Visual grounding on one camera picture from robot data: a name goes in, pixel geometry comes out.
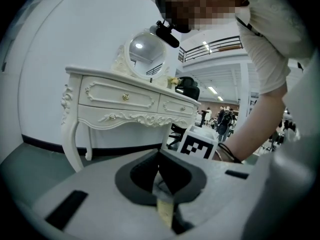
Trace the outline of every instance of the gold drawer knob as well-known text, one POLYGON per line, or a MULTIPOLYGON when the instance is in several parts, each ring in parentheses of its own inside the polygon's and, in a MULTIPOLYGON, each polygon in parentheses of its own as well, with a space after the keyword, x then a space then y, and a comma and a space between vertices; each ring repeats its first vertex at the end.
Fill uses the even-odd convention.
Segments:
POLYGON ((124 101, 129 100, 129 94, 128 94, 128 93, 124 93, 124 94, 122 95, 122 99, 123 99, 124 101))

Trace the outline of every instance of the black baseboard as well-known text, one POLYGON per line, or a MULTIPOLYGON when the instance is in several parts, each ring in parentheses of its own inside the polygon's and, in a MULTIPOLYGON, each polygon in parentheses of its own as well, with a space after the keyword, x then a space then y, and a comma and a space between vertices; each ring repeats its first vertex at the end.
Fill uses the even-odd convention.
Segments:
MULTIPOLYGON (((64 149, 61 145, 49 143, 46 141, 42 141, 39 139, 31 138, 22 134, 22 139, 24 143, 29 145, 49 150, 53 152, 58 152, 64 154, 64 149)), ((144 151, 144 150, 151 150, 151 149, 160 149, 161 143, 159 144, 152 144, 152 145, 145 145, 145 146, 127 146, 127 147, 114 147, 114 148, 93 148, 92 155, 93 156, 120 156, 120 155, 127 155, 134 152, 144 151)), ((85 156, 87 150, 84 147, 78 147, 78 152, 80 156, 85 156)))

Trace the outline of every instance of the vanity table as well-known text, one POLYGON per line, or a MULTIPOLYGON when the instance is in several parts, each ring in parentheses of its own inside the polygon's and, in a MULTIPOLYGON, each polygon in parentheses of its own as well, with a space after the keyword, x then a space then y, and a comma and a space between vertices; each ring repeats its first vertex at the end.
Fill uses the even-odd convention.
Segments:
POLYGON ((181 128, 194 124, 200 103, 167 88, 168 70, 165 46, 158 37, 146 31, 119 48, 111 71, 66 67, 65 71, 70 77, 61 101, 64 108, 61 123, 62 147, 76 172, 83 169, 75 142, 79 122, 86 125, 87 160, 92 159, 90 128, 109 130, 132 122, 146 127, 166 127, 162 143, 162 148, 166 148, 172 124, 181 128), (147 47, 144 57, 144 54, 134 49, 139 47, 134 45, 137 42, 147 47), (162 60, 159 60, 159 54, 163 57, 162 60), (152 75, 143 74, 150 71, 148 65, 152 70, 159 61, 162 64, 156 68, 160 70, 152 75), (145 62, 147 66, 134 68, 133 62, 134 65, 145 62))

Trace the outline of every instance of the railing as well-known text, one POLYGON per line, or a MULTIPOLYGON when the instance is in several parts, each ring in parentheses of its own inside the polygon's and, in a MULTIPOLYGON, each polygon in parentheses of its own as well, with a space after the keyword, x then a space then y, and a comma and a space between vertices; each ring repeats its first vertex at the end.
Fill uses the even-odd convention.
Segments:
POLYGON ((180 47, 178 60, 181 62, 187 62, 204 55, 210 55, 235 49, 243 49, 243 45, 240 41, 239 35, 208 42, 207 44, 202 44, 187 51, 180 47))
POLYGON ((161 69, 162 63, 159 64, 158 66, 155 66, 153 69, 150 69, 149 71, 147 71, 146 75, 147 76, 152 76, 155 75, 156 73, 159 72, 159 70, 161 69))

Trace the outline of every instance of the oval mirror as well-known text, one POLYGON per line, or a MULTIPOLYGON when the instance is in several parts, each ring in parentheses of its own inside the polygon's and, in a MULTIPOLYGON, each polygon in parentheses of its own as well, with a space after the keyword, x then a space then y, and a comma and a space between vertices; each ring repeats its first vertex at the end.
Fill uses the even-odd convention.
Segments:
POLYGON ((157 36, 142 33, 131 41, 129 56, 135 73, 152 78, 162 70, 165 62, 165 46, 157 36))

